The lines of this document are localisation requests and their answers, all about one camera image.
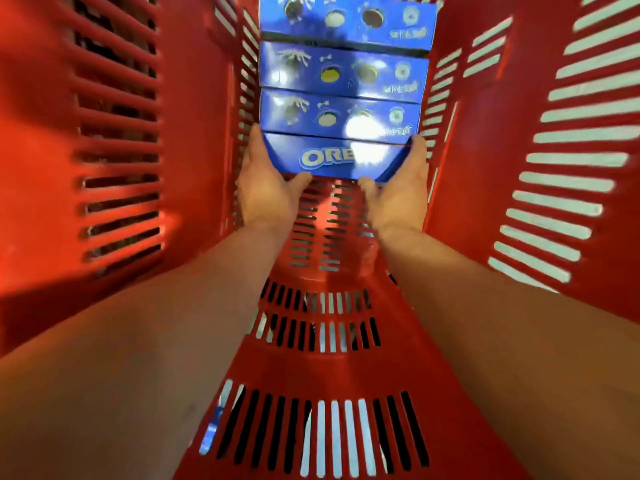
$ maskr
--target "person's left arm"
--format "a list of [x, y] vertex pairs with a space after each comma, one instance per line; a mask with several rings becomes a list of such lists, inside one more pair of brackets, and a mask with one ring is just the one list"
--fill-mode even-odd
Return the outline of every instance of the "person's left arm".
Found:
[[242, 229], [0, 360], [0, 478], [171, 478], [310, 180], [285, 183], [254, 127], [238, 181]]

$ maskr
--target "person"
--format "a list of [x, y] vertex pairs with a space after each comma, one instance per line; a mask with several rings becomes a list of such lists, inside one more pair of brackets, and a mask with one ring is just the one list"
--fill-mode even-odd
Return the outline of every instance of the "person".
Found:
[[[391, 272], [468, 394], [534, 478], [637, 478], [640, 327], [422, 233], [427, 172], [415, 136], [382, 192], [359, 183]], [[4, 357], [0, 478], [171, 478], [310, 181], [285, 182], [254, 126], [238, 178], [242, 229]]]

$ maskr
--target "shopping basket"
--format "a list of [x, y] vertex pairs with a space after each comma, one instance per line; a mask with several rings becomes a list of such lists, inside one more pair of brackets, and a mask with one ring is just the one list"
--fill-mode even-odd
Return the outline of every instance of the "shopping basket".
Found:
[[[242, 225], [260, 33], [258, 0], [0, 1], [6, 354]], [[640, 0], [418, 1], [441, 8], [426, 231], [638, 320]], [[318, 180], [176, 477], [387, 475], [527, 477], [404, 302], [359, 190]]]

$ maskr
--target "stack of boxes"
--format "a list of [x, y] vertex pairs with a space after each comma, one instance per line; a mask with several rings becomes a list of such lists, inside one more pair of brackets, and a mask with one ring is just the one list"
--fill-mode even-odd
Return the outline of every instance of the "stack of boxes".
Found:
[[276, 168], [386, 182], [408, 153], [436, 5], [260, 0], [260, 125]]

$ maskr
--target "person's right arm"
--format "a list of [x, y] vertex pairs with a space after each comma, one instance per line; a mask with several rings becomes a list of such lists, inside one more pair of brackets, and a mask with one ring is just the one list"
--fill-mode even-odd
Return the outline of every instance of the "person's right arm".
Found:
[[516, 282], [422, 233], [424, 141], [378, 193], [388, 266], [484, 417], [537, 479], [640, 475], [640, 326]]

